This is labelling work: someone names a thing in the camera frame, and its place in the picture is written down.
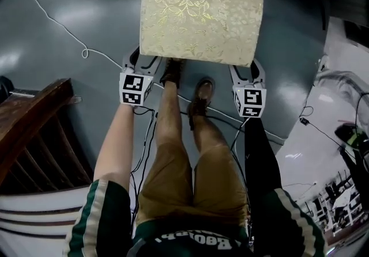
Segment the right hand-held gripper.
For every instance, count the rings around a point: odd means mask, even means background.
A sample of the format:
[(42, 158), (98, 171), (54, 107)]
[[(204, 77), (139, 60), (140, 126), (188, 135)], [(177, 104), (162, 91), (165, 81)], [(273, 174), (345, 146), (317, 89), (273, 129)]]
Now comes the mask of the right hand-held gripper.
[(234, 65), (229, 65), (229, 72), (233, 82), (234, 103), (240, 117), (260, 118), (265, 109), (266, 89), (264, 86), (265, 71), (254, 58), (250, 70), (253, 83), (242, 78)]

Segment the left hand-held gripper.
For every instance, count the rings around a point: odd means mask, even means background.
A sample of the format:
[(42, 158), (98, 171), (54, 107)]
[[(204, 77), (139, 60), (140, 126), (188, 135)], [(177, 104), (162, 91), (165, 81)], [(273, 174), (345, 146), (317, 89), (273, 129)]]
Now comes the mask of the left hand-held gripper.
[(160, 66), (160, 56), (140, 56), (137, 44), (123, 57), (119, 79), (121, 104), (143, 106), (153, 86), (153, 76)]

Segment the cream upholstered stool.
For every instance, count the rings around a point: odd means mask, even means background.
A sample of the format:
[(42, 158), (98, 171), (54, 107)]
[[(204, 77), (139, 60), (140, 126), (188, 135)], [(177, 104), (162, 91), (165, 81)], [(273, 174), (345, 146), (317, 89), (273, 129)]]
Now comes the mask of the cream upholstered stool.
[(263, 0), (141, 0), (140, 53), (250, 67)]

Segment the person's right forearm black sleeve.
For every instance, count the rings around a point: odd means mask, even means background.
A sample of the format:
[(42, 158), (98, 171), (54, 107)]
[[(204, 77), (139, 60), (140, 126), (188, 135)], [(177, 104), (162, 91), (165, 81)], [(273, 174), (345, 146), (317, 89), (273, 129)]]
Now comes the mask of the person's right forearm black sleeve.
[(260, 118), (251, 118), (245, 125), (245, 173), (251, 199), (281, 188), (280, 170)]

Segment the person's left forearm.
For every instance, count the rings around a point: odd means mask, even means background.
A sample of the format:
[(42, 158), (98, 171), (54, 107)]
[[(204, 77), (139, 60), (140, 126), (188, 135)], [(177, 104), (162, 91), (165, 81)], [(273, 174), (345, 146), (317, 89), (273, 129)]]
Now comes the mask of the person's left forearm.
[(133, 107), (121, 104), (100, 149), (94, 180), (109, 180), (129, 190), (133, 162), (133, 138)]

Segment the brown left shoe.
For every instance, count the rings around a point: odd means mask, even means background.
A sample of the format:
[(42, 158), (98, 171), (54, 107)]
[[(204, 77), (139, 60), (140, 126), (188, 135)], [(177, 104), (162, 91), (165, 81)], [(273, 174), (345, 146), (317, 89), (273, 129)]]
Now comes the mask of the brown left shoe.
[(163, 86), (167, 82), (172, 82), (179, 89), (182, 71), (185, 67), (185, 59), (168, 58), (165, 63), (165, 69), (160, 82)]

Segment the brown shoe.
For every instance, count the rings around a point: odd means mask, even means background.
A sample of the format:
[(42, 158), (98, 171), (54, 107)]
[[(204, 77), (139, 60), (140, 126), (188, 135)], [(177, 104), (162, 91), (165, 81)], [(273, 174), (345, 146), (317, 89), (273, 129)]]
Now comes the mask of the brown shoe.
[(187, 114), (190, 119), (194, 116), (205, 116), (207, 107), (214, 95), (215, 84), (210, 77), (199, 80), (195, 87), (193, 98), (187, 108)]
[(167, 82), (172, 82), (179, 89), (182, 71), (185, 67), (185, 59), (168, 58), (165, 63), (165, 69), (160, 82), (163, 86)]

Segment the brown right shoe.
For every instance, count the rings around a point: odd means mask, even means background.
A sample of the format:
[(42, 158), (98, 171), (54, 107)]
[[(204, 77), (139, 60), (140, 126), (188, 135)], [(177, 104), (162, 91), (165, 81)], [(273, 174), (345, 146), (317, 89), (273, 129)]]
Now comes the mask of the brown right shoe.
[(199, 80), (195, 87), (193, 98), (187, 108), (187, 114), (190, 119), (194, 116), (205, 116), (207, 107), (214, 95), (215, 84), (210, 77)]

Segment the person's left leg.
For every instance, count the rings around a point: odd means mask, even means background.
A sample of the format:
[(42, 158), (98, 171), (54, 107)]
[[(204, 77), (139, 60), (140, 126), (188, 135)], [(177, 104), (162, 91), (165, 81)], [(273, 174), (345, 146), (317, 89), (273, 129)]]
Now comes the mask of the person's left leg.
[(170, 143), (184, 150), (182, 118), (177, 93), (176, 83), (166, 81), (157, 117), (156, 143), (157, 146)]

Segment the person's leg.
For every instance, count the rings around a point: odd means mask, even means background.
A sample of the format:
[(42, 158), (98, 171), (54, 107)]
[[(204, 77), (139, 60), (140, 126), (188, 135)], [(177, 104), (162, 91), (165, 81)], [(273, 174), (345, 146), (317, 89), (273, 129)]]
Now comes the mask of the person's leg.
[(157, 146), (170, 143), (184, 150), (182, 118), (177, 93), (176, 83), (166, 81), (157, 117), (156, 143)]
[(194, 115), (192, 122), (194, 141), (201, 156), (215, 148), (228, 147), (219, 128), (206, 116)]

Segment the person's right leg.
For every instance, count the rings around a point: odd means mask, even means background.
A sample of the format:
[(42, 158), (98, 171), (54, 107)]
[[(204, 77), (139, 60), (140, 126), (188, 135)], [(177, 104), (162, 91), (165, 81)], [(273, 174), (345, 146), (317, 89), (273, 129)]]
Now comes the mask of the person's right leg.
[(215, 148), (228, 147), (219, 128), (206, 116), (194, 115), (192, 122), (194, 141), (201, 156)]

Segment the tan shorts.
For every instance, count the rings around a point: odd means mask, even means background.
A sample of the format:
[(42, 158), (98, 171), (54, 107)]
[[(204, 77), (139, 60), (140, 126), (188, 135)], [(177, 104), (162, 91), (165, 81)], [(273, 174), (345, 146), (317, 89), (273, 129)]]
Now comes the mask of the tan shorts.
[(235, 227), (247, 217), (246, 192), (227, 145), (206, 151), (191, 168), (184, 147), (158, 146), (155, 161), (138, 196), (137, 225), (183, 218)]

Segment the green striped shirt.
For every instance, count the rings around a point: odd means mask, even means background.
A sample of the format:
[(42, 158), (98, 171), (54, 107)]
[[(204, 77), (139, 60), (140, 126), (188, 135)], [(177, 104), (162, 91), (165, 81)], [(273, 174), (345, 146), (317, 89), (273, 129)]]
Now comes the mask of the green striped shirt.
[(130, 234), (130, 197), (119, 184), (93, 182), (66, 237), (62, 257), (325, 257), (322, 231), (283, 189), (257, 199), (255, 242), (244, 228), (201, 220), (156, 220)]

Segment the white striped bed base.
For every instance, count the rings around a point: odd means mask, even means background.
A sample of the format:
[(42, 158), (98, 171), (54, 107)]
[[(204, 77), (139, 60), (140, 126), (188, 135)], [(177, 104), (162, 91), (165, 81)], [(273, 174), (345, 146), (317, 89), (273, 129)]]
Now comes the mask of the white striped bed base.
[(88, 187), (0, 195), (0, 253), (6, 257), (61, 257), (64, 239)]

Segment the dark wooden bed frame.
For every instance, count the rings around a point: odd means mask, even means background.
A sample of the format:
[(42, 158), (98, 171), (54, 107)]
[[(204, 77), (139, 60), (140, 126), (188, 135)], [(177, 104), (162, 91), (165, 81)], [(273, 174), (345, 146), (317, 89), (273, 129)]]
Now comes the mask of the dark wooden bed frame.
[(14, 89), (0, 103), (0, 195), (64, 191), (91, 184), (68, 117), (79, 102), (70, 79), (42, 90)]

